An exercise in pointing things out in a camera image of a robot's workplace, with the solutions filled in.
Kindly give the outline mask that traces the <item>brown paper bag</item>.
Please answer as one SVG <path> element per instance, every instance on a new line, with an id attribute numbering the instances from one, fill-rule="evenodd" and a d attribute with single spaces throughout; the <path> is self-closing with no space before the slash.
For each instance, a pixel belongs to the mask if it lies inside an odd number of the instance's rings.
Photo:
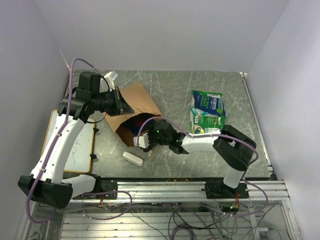
<path id="1" fill-rule="evenodd" d="M 137 135 L 133 135 L 128 129 L 128 120 L 135 116 L 145 117 L 146 119 L 158 117 L 161 116 L 162 113 L 142 83 L 137 82 L 128 85 L 122 88 L 120 92 L 124 100 L 126 100 L 134 110 L 134 113 L 119 116 L 107 115 L 105 119 L 112 131 L 119 136 L 121 141 L 126 146 L 132 147 L 134 145 L 133 138 Z"/>

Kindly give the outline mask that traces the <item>blue Burts spicy bag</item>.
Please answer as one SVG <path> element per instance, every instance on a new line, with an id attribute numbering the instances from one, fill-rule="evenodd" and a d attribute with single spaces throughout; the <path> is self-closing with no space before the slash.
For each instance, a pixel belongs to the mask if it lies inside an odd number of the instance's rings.
<path id="1" fill-rule="evenodd" d="M 138 134 L 142 124 L 146 121 L 146 119 L 146 117 L 135 116 L 128 120 L 128 129 L 134 136 Z"/>

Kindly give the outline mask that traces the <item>green snack bag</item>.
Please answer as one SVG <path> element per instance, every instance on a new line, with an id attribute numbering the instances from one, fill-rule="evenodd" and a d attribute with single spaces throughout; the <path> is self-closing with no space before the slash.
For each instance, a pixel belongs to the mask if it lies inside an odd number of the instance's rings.
<path id="1" fill-rule="evenodd" d="M 190 132 L 192 134 L 207 134 L 221 130 L 225 125 L 225 116 L 203 116 L 191 114 Z"/>

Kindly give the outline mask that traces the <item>blue Burts chips bag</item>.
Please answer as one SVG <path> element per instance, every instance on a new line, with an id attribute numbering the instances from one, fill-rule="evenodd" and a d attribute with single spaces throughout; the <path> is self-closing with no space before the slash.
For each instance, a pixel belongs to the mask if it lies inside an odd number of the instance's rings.
<path id="1" fill-rule="evenodd" d="M 226 116 L 222 94 L 192 90 L 191 108 L 201 115 Z"/>

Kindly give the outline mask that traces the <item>green Cheetos chips bag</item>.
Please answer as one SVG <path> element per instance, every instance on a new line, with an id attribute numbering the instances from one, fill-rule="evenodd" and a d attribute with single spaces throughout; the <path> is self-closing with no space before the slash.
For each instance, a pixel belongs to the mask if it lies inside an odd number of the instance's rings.
<path id="1" fill-rule="evenodd" d="M 222 94 L 218 92 L 192 90 L 191 95 L 191 133 L 206 134 L 221 130 L 226 120 Z"/>

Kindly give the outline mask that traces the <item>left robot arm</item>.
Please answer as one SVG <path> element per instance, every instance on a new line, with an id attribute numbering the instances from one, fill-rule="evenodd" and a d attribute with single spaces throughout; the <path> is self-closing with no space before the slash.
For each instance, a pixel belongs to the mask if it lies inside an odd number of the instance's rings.
<path id="1" fill-rule="evenodd" d="M 18 187 L 28 200 L 57 209 L 65 208 L 70 200 L 80 195 L 91 199 L 102 193 L 102 178 L 85 173 L 64 179 L 64 169 L 73 145 L 86 126 L 89 116 L 99 111 L 110 117 L 134 113 L 114 84 L 117 73 L 105 76 L 83 71 L 79 75 L 75 96 L 66 96 L 57 110 L 53 133 L 44 152 L 29 175 L 22 175 Z"/>

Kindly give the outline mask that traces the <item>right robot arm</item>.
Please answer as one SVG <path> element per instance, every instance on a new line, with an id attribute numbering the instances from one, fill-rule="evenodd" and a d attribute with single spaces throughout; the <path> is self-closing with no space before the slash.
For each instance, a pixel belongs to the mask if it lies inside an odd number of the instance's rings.
<path id="1" fill-rule="evenodd" d="M 227 172 L 220 186 L 226 198 L 238 192 L 238 185 L 248 170 L 253 155 L 259 157 L 256 142 L 231 125 L 225 125 L 211 133 L 184 133 L 176 131 L 166 120 L 155 122 L 152 128 L 139 138 L 145 152 L 157 145 L 167 146 L 177 155 L 193 152 L 216 151 L 228 164 Z"/>

